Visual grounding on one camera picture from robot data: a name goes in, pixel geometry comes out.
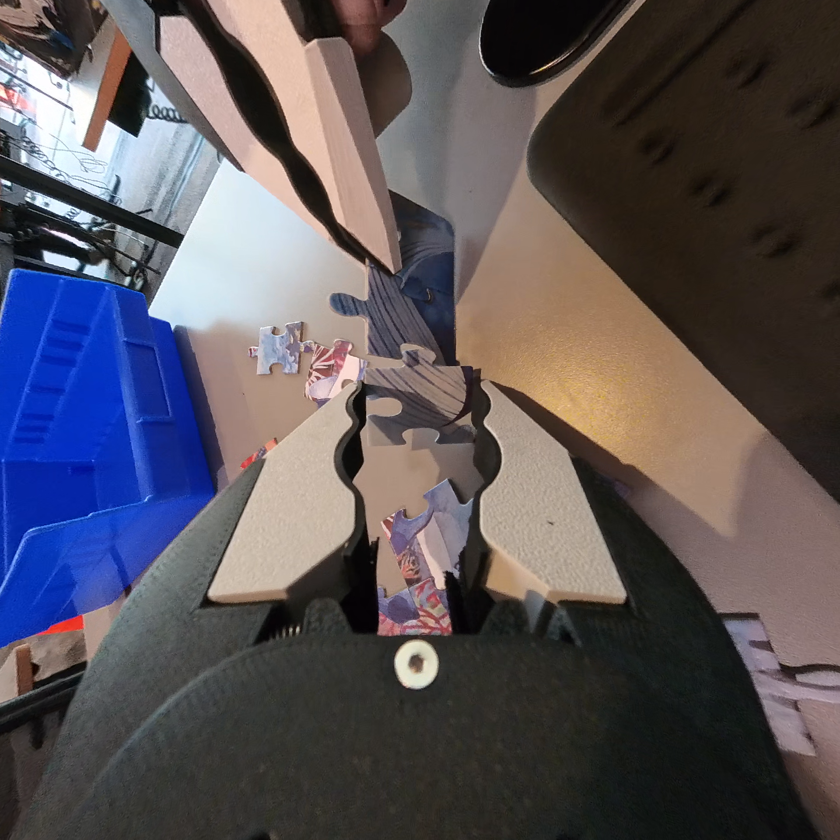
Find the blue plastic bin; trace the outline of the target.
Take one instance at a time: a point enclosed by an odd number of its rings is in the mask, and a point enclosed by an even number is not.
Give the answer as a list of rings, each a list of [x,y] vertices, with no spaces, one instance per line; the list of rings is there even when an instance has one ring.
[[[1,327],[1,645],[113,603],[214,495],[168,322],[14,269]]]

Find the jigsaw puzzle pieces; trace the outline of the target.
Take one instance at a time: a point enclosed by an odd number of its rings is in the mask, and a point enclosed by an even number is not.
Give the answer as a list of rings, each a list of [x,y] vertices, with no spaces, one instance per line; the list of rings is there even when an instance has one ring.
[[[282,334],[275,333],[272,327],[259,330],[258,344],[248,349],[248,356],[257,361],[258,375],[271,374],[274,366],[295,375],[300,372],[301,355],[309,353],[310,372],[305,393],[319,406],[338,394],[345,382],[363,380],[368,364],[353,354],[352,342],[336,339],[327,346],[312,340],[302,341],[301,330],[301,322],[287,324]],[[724,625],[751,674],[782,751],[815,756],[816,747],[800,703],[838,705],[838,671],[821,666],[793,675],[782,668],[759,618],[730,616],[724,619]]]

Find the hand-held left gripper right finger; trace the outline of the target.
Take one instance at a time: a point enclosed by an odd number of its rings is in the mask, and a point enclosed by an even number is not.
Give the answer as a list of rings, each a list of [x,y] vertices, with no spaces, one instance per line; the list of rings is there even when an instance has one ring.
[[[478,380],[473,496],[456,582],[447,583],[456,634],[477,634],[512,603],[537,632],[563,605],[624,606],[627,590],[566,447],[501,388]]]

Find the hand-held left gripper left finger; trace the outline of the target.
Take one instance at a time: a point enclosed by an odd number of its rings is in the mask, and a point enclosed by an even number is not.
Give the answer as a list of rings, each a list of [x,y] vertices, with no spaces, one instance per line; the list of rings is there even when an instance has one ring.
[[[364,384],[346,385],[248,468],[256,475],[208,587],[220,606],[267,606],[302,627],[309,606],[338,603],[352,629],[376,625],[377,543],[354,478],[364,454]]]

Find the black round object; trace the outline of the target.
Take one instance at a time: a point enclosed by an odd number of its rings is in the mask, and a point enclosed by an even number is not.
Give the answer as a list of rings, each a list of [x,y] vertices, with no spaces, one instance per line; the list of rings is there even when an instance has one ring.
[[[479,57],[503,86],[547,81],[580,59],[631,1],[489,1]]]

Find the joined blue whale puzzle section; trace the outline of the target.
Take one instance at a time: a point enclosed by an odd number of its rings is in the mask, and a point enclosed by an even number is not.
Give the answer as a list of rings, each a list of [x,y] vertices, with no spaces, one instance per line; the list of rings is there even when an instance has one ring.
[[[366,265],[366,297],[346,292],[329,297],[330,308],[366,323],[366,353],[402,361],[399,367],[369,366],[369,401],[393,399],[400,411],[375,414],[377,444],[404,444],[404,433],[429,429],[436,443],[473,442],[469,423],[474,371],[458,363],[455,333],[455,231],[444,217],[390,192],[401,268],[391,274]]]

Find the black metal frame bars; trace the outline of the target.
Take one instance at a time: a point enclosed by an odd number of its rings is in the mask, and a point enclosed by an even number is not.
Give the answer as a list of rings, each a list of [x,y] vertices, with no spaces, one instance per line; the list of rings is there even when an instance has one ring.
[[[102,197],[45,172],[1,158],[2,242],[14,252],[17,267],[56,270],[44,256],[74,259],[76,276],[92,279],[85,268],[109,266],[119,279],[107,281],[133,291],[146,292],[152,276],[154,248],[179,249],[184,234],[131,212]]]

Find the black perforated padded panel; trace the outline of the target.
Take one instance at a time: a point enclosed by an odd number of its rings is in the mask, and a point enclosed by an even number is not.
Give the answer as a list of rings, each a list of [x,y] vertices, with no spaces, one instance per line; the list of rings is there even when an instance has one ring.
[[[644,2],[535,129],[536,189],[838,499],[839,2]]]

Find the person's right hand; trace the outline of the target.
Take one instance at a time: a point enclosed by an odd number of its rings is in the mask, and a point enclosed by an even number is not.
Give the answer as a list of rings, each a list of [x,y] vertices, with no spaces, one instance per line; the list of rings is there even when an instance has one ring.
[[[331,1],[342,37],[358,58],[378,45],[382,30],[405,8],[407,1]]]

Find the brown wooden board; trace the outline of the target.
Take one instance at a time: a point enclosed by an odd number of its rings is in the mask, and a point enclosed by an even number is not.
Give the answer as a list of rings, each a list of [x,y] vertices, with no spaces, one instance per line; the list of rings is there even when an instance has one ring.
[[[131,56],[129,41],[108,17],[70,82],[77,136],[87,151],[98,149]]]

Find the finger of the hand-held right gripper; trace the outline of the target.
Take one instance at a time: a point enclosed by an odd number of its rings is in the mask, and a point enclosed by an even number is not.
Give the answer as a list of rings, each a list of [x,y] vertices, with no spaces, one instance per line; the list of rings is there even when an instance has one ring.
[[[234,115],[227,155],[322,236],[360,261],[402,266],[393,204],[350,44],[310,13],[330,2],[217,2],[217,56]]]
[[[294,144],[266,74],[210,2],[157,2],[156,48],[232,163],[347,255],[365,256]]]

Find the joined blue coral puzzle section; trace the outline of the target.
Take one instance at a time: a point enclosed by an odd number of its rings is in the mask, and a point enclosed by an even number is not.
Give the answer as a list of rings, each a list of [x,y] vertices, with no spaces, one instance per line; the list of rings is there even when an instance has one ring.
[[[449,479],[424,493],[426,509],[414,518],[399,510],[381,523],[403,588],[377,590],[381,637],[447,636],[453,632],[448,583],[460,574],[473,502],[461,502]]]

